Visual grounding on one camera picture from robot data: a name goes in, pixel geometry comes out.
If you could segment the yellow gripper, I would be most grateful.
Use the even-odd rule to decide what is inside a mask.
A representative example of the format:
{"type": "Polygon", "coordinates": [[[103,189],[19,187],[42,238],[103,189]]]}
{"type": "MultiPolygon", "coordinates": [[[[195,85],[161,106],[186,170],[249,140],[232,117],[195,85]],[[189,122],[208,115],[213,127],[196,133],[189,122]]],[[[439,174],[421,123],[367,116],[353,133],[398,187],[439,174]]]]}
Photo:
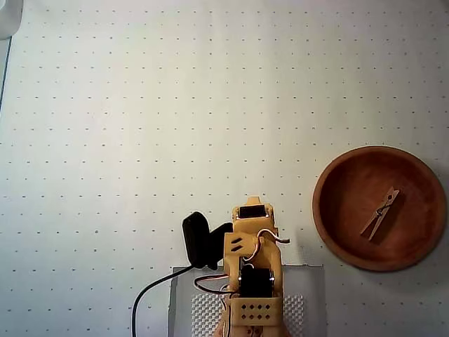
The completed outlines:
{"type": "Polygon", "coordinates": [[[278,243],[273,206],[249,197],[232,210],[232,231],[224,236],[224,262],[278,263],[278,243]]]}

